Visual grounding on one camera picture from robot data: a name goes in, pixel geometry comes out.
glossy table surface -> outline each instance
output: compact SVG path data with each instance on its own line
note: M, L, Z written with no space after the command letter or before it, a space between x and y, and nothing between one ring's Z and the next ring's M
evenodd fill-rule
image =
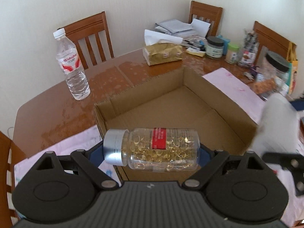
M13 142L30 157L95 125L94 103L182 65L202 75L224 67L244 83L251 82L243 75L246 69L223 58L212 60L183 53L181 61L148 66L142 50L137 50L87 69L91 94L84 100L75 100L63 81L25 103L17 113Z

gold tissue package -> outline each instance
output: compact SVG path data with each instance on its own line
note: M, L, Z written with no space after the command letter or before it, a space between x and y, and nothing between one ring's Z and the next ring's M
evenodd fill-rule
M173 43L157 43L143 48L143 56L149 66L182 60L182 46Z

chair backrest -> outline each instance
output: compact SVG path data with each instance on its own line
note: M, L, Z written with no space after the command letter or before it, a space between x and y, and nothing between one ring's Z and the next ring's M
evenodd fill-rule
M82 50L80 48L78 40L80 39L85 39L91 61L93 65L97 64L92 45L89 40L90 35L95 35L98 51L100 54L101 60L104 62L105 59L105 54L101 45L100 37L99 37L99 32L105 31L105 35L107 37L107 42L110 50L110 55L111 58L114 58L113 54L113 49L112 49L112 44L110 40L110 34L108 30L108 25L107 25L107 20L105 17L105 11L98 13L96 15L90 16L88 18L82 19L80 21L74 22L68 26L64 27L66 36L76 45L80 60L82 62L82 65L85 69L88 68L88 65L86 63L85 57L82 53Z
M263 46L286 58L290 42L288 39L260 24L258 21L254 22L253 30L257 33L258 41L260 43L255 62L259 58L259 54Z
M11 204L12 180L9 154L11 140L0 131L0 224L2 228L10 228L16 222L16 213Z
M207 35L216 36L219 22L221 21L221 17L222 17L222 12L223 12L222 7L215 7L212 5L199 3L196 1L191 1L189 23L192 22L194 16L196 16L196 19L198 20L202 17L203 21L211 24Z

silver lid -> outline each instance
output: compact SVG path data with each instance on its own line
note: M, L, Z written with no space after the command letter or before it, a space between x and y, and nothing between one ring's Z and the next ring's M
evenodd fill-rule
M123 137L127 129L109 129L103 140L103 156L108 164L126 166L121 156Z

white logo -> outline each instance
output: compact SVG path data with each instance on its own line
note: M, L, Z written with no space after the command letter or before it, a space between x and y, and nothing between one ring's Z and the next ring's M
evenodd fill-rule
M147 185L147 188L153 188L153 187L155 187L155 185L153 183L150 183Z

